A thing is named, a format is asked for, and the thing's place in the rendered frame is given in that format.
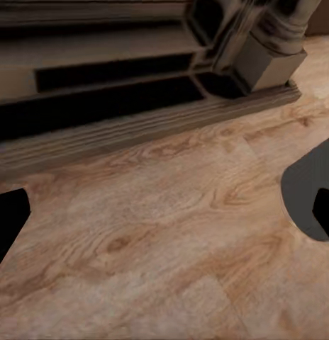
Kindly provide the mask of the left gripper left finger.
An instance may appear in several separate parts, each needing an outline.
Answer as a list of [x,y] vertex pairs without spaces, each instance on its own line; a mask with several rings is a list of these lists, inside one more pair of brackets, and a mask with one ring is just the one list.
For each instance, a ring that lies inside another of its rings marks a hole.
[[0,263],[11,248],[30,216],[28,196],[24,189],[0,195]]

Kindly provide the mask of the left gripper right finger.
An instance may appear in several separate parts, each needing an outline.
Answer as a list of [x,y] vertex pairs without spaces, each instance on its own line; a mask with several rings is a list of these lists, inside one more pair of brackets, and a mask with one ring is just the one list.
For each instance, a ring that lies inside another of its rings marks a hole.
[[316,194],[313,214],[329,236],[329,189],[321,188]]

